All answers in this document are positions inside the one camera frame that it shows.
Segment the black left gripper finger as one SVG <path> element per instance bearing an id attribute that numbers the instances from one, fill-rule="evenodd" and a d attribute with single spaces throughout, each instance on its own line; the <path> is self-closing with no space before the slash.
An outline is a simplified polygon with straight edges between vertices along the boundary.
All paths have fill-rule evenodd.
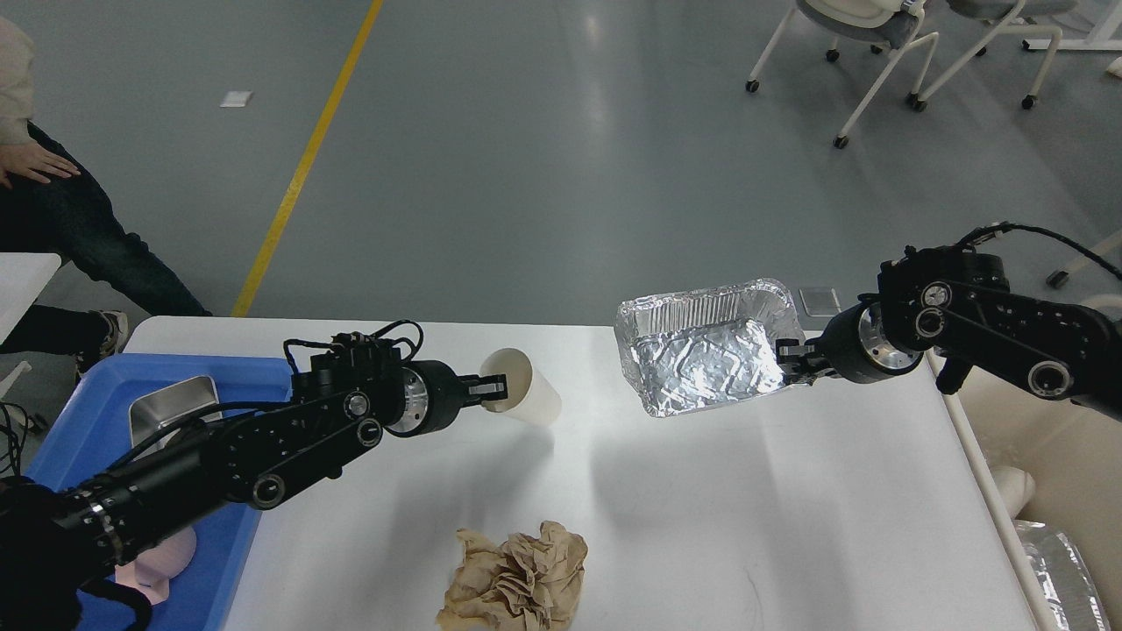
<path id="1" fill-rule="evenodd" d="M 461 408 L 471 408 L 505 401 L 509 397 L 508 376 L 493 375 L 458 375 L 460 385 L 465 388 Z"/>

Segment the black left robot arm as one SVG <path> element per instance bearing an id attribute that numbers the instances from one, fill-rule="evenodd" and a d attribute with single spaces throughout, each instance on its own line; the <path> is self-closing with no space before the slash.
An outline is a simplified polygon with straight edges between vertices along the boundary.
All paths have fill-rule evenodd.
<path id="1" fill-rule="evenodd" d="M 73 630 L 80 592 L 123 603 L 134 611 L 131 628 L 145 630 L 151 603 L 110 579 L 117 567 L 220 507 L 272 510 L 337 479 L 384 435 L 432 435 L 462 408 L 509 397 L 505 374 L 459 375 L 420 360 L 423 336 L 390 331 L 298 340 L 314 355 L 302 372 L 286 354 L 289 401 L 201 408 L 67 490 L 4 477 L 4 630 Z"/>

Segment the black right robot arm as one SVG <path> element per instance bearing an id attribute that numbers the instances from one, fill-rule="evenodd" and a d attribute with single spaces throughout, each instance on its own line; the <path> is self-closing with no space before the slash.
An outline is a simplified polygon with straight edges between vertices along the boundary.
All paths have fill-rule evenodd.
<path id="1" fill-rule="evenodd" d="M 1118 320 L 1011 291 L 1005 264 L 980 244 L 1018 228 L 1003 221 L 951 245 L 905 247 L 880 266 L 877 290 L 833 316 L 820 335 L 773 344 L 785 383 L 873 384 L 909 374 L 934 351 L 942 358 L 936 386 L 945 395 L 958 393 L 978 368 L 1043 401 L 1118 420 Z"/>

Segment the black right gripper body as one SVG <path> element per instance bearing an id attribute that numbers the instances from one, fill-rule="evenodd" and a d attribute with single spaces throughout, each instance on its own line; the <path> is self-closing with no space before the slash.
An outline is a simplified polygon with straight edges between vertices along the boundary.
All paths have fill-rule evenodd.
<path id="1" fill-rule="evenodd" d="M 880 302 L 865 302 L 845 310 L 829 321 L 813 340 L 827 375 L 868 385 L 903 376 L 918 367 L 921 355 L 905 351 L 889 341 Z"/>

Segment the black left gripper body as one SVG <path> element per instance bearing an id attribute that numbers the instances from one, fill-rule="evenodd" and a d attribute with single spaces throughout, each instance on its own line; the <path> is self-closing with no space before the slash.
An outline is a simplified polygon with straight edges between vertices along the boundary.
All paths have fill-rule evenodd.
<path id="1" fill-rule="evenodd" d="M 410 362 L 403 368 L 404 409 L 386 426 L 388 435 L 423 436 L 444 430 L 472 399 L 473 376 L 457 374 L 436 360 Z"/>

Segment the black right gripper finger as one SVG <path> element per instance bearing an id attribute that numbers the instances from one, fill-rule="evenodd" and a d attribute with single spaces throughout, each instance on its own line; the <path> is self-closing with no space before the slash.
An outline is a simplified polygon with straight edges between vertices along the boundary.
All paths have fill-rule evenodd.
<path id="1" fill-rule="evenodd" d="M 775 360 L 785 385 L 812 385 L 817 379 L 837 379 L 838 372 L 816 347 L 816 340 L 775 341 Z"/>

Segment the person's hand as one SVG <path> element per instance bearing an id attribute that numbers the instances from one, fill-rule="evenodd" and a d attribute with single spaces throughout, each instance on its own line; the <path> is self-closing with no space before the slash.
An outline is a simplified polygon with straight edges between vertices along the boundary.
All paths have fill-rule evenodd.
<path id="1" fill-rule="evenodd" d="M 37 183 L 50 183 L 52 177 L 77 177 L 81 170 L 73 161 L 64 159 L 36 141 L 1 145 L 1 184 L 13 189 L 12 177 L 24 177 Z"/>

